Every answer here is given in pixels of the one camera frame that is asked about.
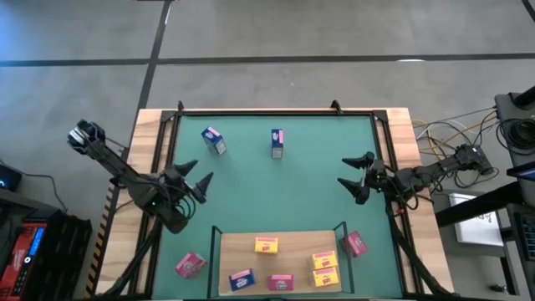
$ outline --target small box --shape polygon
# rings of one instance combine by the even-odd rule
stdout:
[[[227,150],[223,136],[211,127],[207,127],[204,131],[202,131],[201,135],[210,151],[221,155]]]
[[[277,254],[278,238],[256,237],[254,242],[254,252]]]
[[[336,268],[324,268],[312,271],[312,277],[316,288],[339,283]]]
[[[293,290],[293,275],[271,275],[267,282],[269,290]]]
[[[353,231],[347,237],[340,239],[340,244],[343,248],[348,248],[353,257],[360,256],[368,251],[368,247],[356,231]]]
[[[231,290],[235,291],[238,289],[250,287],[254,282],[254,275],[252,274],[252,269],[245,270],[240,273],[235,273],[228,276],[228,279],[231,282]]]
[[[186,279],[193,279],[206,265],[206,260],[201,255],[188,252],[176,265],[175,271]]]
[[[335,251],[312,254],[312,270],[332,268],[338,265]]]
[[[271,157],[272,159],[283,158],[284,133],[283,130],[271,130]]]

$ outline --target yellow box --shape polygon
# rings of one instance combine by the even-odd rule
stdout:
[[[316,288],[339,283],[336,268],[323,268],[312,271],[312,277]]]
[[[276,254],[278,251],[278,238],[257,237],[254,243],[254,252]]]
[[[335,251],[312,254],[312,270],[338,266]]]

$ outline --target gray floor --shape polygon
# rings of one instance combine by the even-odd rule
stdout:
[[[149,58],[162,5],[0,0],[0,61]],[[520,0],[182,0],[172,5],[160,57],[529,52],[535,52],[535,23]],[[85,118],[128,144],[145,71],[146,66],[0,68],[0,140],[18,142],[0,144],[0,158],[53,175],[70,212],[96,227],[109,176],[70,150],[65,138]],[[147,107],[176,107],[179,99],[192,108],[325,107],[337,99],[342,106],[409,107],[413,118],[432,121],[490,107],[495,94],[523,91],[533,79],[535,60],[526,59],[159,66]],[[484,115],[459,121],[472,125]],[[444,128],[434,133],[451,135]],[[502,174],[474,191],[511,181],[503,174],[511,162],[493,133],[485,135],[483,148]],[[21,192],[56,204],[46,181],[25,179]],[[486,289],[503,282],[497,259],[447,259],[456,291],[464,296],[529,299],[519,266],[522,297],[509,297]],[[79,293],[85,281],[80,278]]]

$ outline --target green mat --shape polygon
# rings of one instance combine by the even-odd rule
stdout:
[[[222,156],[208,151],[201,137],[207,126],[222,134],[227,144]],[[284,130],[281,160],[271,158],[271,129]],[[188,251],[209,259],[212,225],[223,232],[312,231],[333,229],[342,221],[349,232],[359,231],[369,249],[352,260],[355,294],[284,297],[401,297],[384,197],[372,192],[365,205],[356,205],[336,181],[357,181],[362,171],[341,159],[366,151],[376,152],[367,116],[182,117],[175,163],[199,160],[187,177],[190,183],[210,171],[214,177],[207,203],[197,205],[186,229],[177,235],[164,230],[153,298],[206,298],[207,267],[195,279],[181,278],[174,269]],[[347,290],[347,261],[340,249],[339,254]],[[216,293],[219,262],[213,264]]]

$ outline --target blue box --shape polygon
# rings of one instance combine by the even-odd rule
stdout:
[[[228,280],[231,282],[231,290],[233,291],[250,287],[255,283],[254,275],[252,274],[252,269],[250,268],[228,276]]]
[[[271,157],[283,158],[284,133],[281,129],[271,130]]]
[[[201,135],[210,151],[220,155],[227,150],[223,136],[210,126],[202,131]]]

